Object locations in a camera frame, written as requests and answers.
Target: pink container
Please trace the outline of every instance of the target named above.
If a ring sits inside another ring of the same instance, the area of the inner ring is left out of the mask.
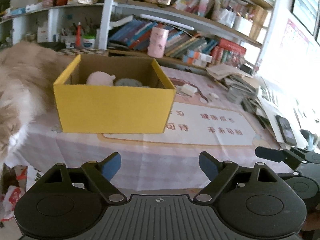
[[[148,55],[161,58],[164,55],[165,44],[167,43],[169,30],[153,27],[150,35]]]

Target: white wall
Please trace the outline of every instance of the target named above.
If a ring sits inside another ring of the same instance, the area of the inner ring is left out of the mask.
[[[320,47],[312,35],[291,14],[292,0],[277,0],[277,2],[279,2],[279,7],[274,14],[276,17],[275,25],[270,30],[271,36],[263,56],[259,75],[277,81],[280,87],[300,98],[314,98],[320,85]],[[280,49],[288,19],[293,21],[311,44],[308,52],[298,58],[297,53]]]

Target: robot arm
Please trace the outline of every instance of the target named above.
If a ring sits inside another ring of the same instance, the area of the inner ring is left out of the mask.
[[[202,152],[199,165],[211,182],[193,200],[188,195],[132,195],[128,200],[109,182],[120,169],[119,153],[81,168],[58,163],[15,207],[21,239],[300,239],[306,206],[320,202],[320,169],[312,168],[319,165],[312,162],[318,155],[262,147],[256,154],[274,155],[295,172],[278,175],[264,163],[244,168]],[[72,183],[83,183],[85,189]]]

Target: fluffy cat fur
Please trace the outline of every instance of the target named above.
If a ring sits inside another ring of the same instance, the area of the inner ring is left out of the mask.
[[[53,83],[66,65],[54,50],[28,42],[0,52],[0,161],[24,143],[34,118],[53,107]]]

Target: printed tablecloth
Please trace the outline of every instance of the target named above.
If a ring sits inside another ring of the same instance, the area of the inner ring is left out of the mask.
[[[28,140],[10,166],[32,165],[46,172],[55,163],[80,167],[119,152],[122,165],[112,179],[119,188],[140,190],[202,188],[208,183],[199,168],[199,153],[207,151],[220,161],[252,167],[267,163],[276,172],[290,172],[284,163],[257,158],[257,146],[279,148],[259,122],[241,106],[225,98],[226,91],[208,77],[163,67],[177,87],[177,96],[165,132],[157,135],[67,134],[60,132],[56,112],[40,116],[31,125]],[[180,87],[191,84],[190,97]],[[220,98],[211,102],[209,93]]]

